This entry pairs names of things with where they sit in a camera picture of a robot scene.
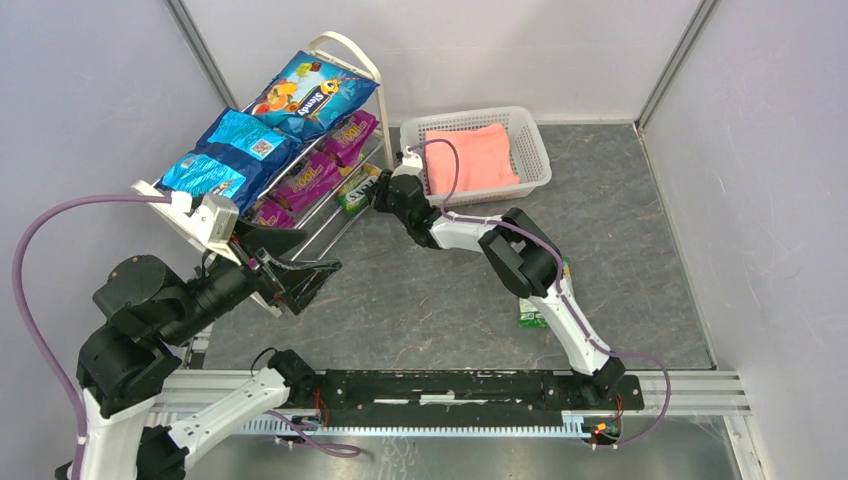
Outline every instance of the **blue snack bag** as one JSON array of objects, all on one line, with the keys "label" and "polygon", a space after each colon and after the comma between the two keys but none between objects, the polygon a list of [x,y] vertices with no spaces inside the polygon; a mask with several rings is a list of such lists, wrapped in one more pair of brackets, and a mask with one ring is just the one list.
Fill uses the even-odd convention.
[{"label": "blue snack bag", "polygon": [[228,197],[243,213],[299,151],[300,145],[293,139],[250,115],[226,109],[195,148],[162,176],[160,185],[192,195]]},{"label": "blue snack bag", "polygon": [[373,80],[301,51],[248,111],[269,127],[305,142],[332,130],[361,107],[375,88]]}]

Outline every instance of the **basket handle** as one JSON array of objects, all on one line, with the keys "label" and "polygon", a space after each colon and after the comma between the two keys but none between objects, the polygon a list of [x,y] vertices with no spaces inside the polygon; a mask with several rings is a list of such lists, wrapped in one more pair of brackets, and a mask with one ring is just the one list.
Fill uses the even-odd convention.
[{"label": "basket handle", "polygon": [[[355,65],[351,65],[344,60],[334,57],[324,50],[319,49],[318,47],[328,41],[336,41],[348,50],[359,60],[362,65],[365,66],[363,70],[360,67]],[[353,40],[347,38],[338,32],[327,31],[315,37],[311,42],[309,42],[309,53],[315,57],[326,60],[330,63],[336,64],[340,67],[346,68],[358,75],[361,75],[366,78],[370,78],[377,82],[377,109],[379,110],[379,120],[380,120],[380,131],[383,134],[383,147],[386,153],[386,162],[385,165],[387,168],[391,169],[394,167],[394,160],[392,156],[392,140],[389,137],[389,121],[388,114],[386,113],[386,98],[383,94],[383,79],[380,75],[380,71],[377,69],[377,66],[374,65],[374,62],[368,58],[368,55],[359,48],[359,45],[356,44]]]}]

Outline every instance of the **snack bag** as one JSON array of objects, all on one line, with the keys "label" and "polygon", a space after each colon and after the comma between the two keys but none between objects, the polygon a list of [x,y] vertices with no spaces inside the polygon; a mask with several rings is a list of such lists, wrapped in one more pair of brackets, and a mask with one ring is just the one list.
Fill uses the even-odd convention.
[{"label": "snack bag", "polygon": [[321,151],[335,160],[339,167],[353,167],[365,140],[379,123],[374,115],[357,110],[324,140]]},{"label": "snack bag", "polygon": [[160,185],[192,195],[222,195],[244,213],[274,173],[299,150],[293,139],[250,115],[226,109],[195,148],[162,176]]},{"label": "snack bag", "polygon": [[351,217],[356,216],[368,206],[365,191],[377,183],[380,169],[366,162],[356,173],[352,173],[336,195],[344,211]]},{"label": "snack bag", "polygon": [[315,152],[309,156],[300,172],[284,178],[269,195],[292,212],[300,213],[341,181],[339,167],[330,157]]},{"label": "snack bag", "polygon": [[269,227],[294,228],[294,220],[286,209],[266,198],[253,207],[253,222]]},{"label": "snack bag", "polygon": [[300,141],[332,130],[362,106],[377,84],[350,70],[298,52],[248,111]]}]

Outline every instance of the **black metal base plate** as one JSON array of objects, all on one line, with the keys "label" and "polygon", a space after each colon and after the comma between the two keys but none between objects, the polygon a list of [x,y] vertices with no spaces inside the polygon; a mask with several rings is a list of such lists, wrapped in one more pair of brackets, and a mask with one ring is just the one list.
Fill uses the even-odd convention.
[{"label": "black metal base plate", "polygon": [[[563,410],[614,411],[616,394],[625,410],[645,408],[633,375],[596,406],[579,395],[574,376],[550,370],[328,370],[317,387],[339,427],[560,426]],[[314,408],[315,397],[296,406]]]}]

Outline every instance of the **orange cloth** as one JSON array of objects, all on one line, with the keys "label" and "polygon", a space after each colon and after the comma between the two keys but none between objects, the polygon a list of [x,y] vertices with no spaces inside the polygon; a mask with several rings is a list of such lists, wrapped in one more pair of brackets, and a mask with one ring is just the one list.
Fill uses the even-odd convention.
[{"label": "orange cloth", "polygon": [[[435,138],[443,138],[453,143],[459,153],[457,192],[517,185],[521,182],[509,164],[509,136],[500,123],[475,131],[425,132],[425,140]],[[430,194],[449,193],[456,168],[450,146],[443,142],[427,144],[424,147],[424,155]]]}]

